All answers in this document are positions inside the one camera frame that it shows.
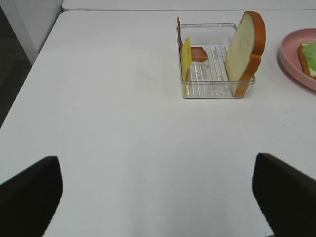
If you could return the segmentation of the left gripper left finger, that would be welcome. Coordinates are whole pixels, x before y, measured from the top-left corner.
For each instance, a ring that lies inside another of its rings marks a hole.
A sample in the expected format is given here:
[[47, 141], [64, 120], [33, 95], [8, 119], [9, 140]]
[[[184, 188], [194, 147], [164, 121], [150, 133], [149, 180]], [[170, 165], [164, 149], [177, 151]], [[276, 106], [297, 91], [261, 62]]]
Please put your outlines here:
[[62, 196], [57, 157], [45, 157], [0, 186], [0, 235], [41, 237]]

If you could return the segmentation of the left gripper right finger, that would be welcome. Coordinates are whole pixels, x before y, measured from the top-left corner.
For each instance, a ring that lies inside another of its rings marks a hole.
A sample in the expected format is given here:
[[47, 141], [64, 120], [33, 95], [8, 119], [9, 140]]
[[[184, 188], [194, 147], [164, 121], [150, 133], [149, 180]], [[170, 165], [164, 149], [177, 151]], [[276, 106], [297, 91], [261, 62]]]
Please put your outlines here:
[[252, 191], [276, 237], [316, 235], [316, 181], [268, 153], [256, 156]]

